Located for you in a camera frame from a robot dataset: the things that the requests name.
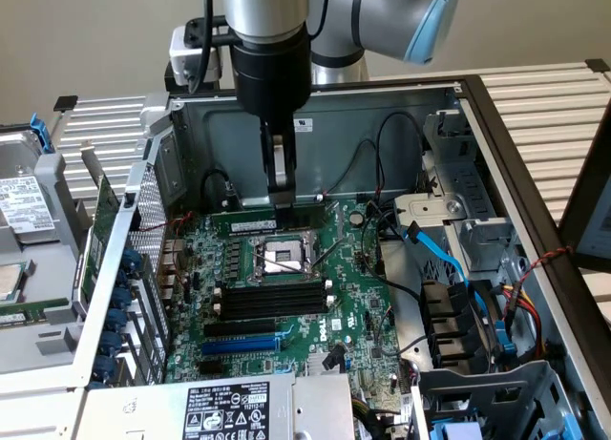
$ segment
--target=warning label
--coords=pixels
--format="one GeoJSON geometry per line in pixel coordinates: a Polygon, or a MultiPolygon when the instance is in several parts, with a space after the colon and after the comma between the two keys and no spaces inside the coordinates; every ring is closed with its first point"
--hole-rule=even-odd
{"type": "Polygon", "coordinates": [[[55,228],[34,176],[0,179],[0,210],[16,234],[55,228]]]}
{"type": "Polygon", "coordinates": [[[266,440],[269,383],[190,388],[183,440],[266,440]]]}

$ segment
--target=green circuit board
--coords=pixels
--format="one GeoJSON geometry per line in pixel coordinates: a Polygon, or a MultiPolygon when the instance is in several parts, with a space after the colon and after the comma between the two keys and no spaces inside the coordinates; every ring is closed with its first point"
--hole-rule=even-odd
{"type": "MultiPolygon", "coordinates": [[[[398,360],[379,353],[372,336],[390,306],[389,290],[370,274],[363,273],[355,264],[355,254],[361,251],[361,229],[349,225],[348,216],[352,211],[365,213],[365,205],[357,204],[354,200],[335,202],[327,207],[325,225],[310,231],[316,235],[317,257],[340,240],[314,270],[318,276],[333,282],[332,295],[335,296],[335,302],[328,313],[277,318],[277,331],[291,330],[283,338],[280,351],[222,354],[213,357],[203,357],[201,345],[207,340],[203,327],[218,321],[212,310],[215,256],[222,252],[227,260],[232,255],[230,251],[235,251],[239,246],[240,255],[233,261],[233,270],[237,271],[238,276],[236,278],[234,275],[229,287],[248,288],[248,275],[255,263],[248,249],[252,245],[253,237],[218,238],[210,220],[207,225],[205,217],[194,220],[191,228],[187,229],[188,232],[181,237],[194,250],[186,263],[185,271],[191,276],[195,271],[200,272],[200,289],[191,291],[191,302],[187,304],[183,301],[181,289],[175,288],[169,312],[174,340],[168,358],[166,383],[290,371],[301,376],[306,374],[306,363],[312,354],[327,354],[337,343],[342,342],[347,349],[345,357],[347,364],[349,362],[348,377],[352,393],[365,397],[372,408],[398,409],[399,388],[390,388],[390,376],[399,374],[398,360]],[[367,330],[364,320],[366,312],[372,321],[370,330],[367,330]],[[200,361],[212,358],[222,360],[222,374],[212,377],[201,375],[200,361]]],[[[375,260],[373,238],[374,231],[371,228],[365,235],[365,253],[370,253],[369,264],[373,264],[375,260]]],[[[290,239],[291,234],[280,236],[280,240],[290,239]]],[[[300,276],[294,273],[276,275],[274,280],[289,281],[299,279],[300,276]]],[[[384,349],[397,347],[395,330],[388,321],[382,328],[380,342],[384,349]]]]}

